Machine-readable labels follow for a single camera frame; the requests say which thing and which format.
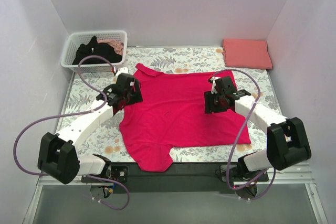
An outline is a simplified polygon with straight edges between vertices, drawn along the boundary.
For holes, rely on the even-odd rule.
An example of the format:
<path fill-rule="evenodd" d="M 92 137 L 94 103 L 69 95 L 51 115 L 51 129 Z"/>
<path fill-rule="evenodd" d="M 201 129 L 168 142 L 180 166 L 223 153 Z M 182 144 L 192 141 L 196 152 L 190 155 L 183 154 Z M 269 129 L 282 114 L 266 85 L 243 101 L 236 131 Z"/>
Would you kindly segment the magenta t shirt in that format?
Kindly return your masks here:
<path fill-rule="evenodd" d="M 232 145 L 245 118 L 232 110 L 205 113 L 210 72 L 166 74 L 139 63 L 143 101 L 124 108 L 120 132 L 141 170 L 164 172 L 174 147 Z"/>

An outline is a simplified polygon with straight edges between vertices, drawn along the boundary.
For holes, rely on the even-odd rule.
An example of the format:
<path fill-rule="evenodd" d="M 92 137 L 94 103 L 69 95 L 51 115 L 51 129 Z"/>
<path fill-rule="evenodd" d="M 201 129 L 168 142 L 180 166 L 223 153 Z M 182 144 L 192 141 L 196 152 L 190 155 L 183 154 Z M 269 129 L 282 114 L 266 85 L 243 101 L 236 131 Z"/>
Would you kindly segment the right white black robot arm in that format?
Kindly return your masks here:
<path fill-rule="evenodd" d="M 211 91 L 204 93 L 205 112 L 232 110 L 253 122 L 267 137 L 266 149 L 247 154 L 226 172 L 242 180 L 251 180 L 257 172 L 269 168 L 284 170 L 311 158 L 312 152 L 303 122 L 287 118 L 255 101 L 246 90 L 237 90 L 231 77 L 211 77 Z"/>

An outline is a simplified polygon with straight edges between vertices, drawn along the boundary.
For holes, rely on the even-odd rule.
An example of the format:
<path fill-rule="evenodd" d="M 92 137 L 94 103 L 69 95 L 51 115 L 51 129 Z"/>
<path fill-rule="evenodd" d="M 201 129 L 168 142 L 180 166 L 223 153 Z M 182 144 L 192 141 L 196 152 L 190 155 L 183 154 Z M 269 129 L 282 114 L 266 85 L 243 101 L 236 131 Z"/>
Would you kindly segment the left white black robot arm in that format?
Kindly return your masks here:
<path fill-rule="evenodd" d="M 77 176 L 94 175 L 100 182 L 113 178 L 109 159 L 78 151 L 86 139 L 105 121 L 127 105 L 142 102 L 140 82 L 133 75 L 120 73 L 114 84 L 106 86 L 89 107 L 89 113 L 77 117 L 55 134 L 46 133 L 40 143 L 37 167 L 63 184 Z"/>

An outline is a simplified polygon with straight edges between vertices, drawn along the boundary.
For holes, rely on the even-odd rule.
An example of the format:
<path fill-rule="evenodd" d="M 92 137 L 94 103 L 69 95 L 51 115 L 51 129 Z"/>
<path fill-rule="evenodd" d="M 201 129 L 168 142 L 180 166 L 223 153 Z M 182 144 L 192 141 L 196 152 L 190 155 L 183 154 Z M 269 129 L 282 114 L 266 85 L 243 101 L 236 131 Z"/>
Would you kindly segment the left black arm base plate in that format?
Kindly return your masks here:
<path fill-rule="evenodd" d="M 99 175 L 93 175 L 95 178 L 82 176 L 81 182 L 83 183 L 103 183 L 105 180 L 115 180 L 120 183 L 127 182 L 128 179 L 128 167 L 127 166 L 109 166 L 104 168 L 102 173 Z"/>

